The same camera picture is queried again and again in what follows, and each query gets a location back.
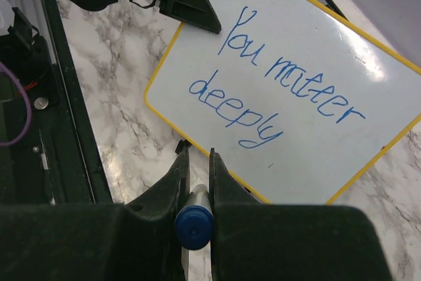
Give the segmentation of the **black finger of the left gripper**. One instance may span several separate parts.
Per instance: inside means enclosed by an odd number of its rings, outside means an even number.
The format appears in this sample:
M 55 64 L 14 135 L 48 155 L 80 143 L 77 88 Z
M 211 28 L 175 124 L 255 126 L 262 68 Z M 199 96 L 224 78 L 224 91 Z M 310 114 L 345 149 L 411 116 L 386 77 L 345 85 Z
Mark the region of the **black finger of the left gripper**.
M 161 0 L 159 8 L 163 15 L 214 34 L 222 29 L 209 0 Z

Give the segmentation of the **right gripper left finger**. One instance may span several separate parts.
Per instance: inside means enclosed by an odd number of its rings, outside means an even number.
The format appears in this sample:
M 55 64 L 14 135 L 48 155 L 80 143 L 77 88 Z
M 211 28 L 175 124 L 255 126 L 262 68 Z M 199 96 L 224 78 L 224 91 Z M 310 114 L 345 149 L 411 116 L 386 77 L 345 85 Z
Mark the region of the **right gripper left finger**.
M 189 194 L 189 152 L 127 204 L 1 208 L 2 280 L 185 280 L 174 221 Z

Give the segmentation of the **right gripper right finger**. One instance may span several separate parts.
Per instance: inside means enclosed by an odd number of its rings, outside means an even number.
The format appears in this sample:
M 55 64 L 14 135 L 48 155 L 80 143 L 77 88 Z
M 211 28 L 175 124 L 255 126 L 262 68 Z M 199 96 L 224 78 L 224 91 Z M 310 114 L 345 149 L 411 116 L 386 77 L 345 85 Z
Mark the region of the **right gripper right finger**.
M 391 280 L 383 249 L 359 209 L 273 205 L 255 199 L 209 156 L 214 280 Z

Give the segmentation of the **blue whiteboard marker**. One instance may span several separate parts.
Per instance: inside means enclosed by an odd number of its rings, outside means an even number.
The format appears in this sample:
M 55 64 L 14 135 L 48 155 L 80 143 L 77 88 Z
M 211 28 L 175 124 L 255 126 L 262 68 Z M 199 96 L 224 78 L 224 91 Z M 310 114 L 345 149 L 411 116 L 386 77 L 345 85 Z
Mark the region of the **blue whiteboard marker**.
M 188 280 L 189 251 L 204 248 L 211 240 L 214 215 L 205 184 L 196 185 L 174 221 L 177 240 L 182 247 L 181 260 L 185 280 Z

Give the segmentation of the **yellow framed whiteboard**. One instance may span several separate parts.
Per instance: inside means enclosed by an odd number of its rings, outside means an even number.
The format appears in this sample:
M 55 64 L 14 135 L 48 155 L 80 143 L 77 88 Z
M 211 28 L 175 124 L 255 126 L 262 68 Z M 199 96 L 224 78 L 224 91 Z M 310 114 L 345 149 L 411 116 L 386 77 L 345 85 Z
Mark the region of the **yellow framed whiteboard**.
M 145 103 L 273 203 L 337 199 L 420 121 L 420 69 L 315 0 L 211 0 Z

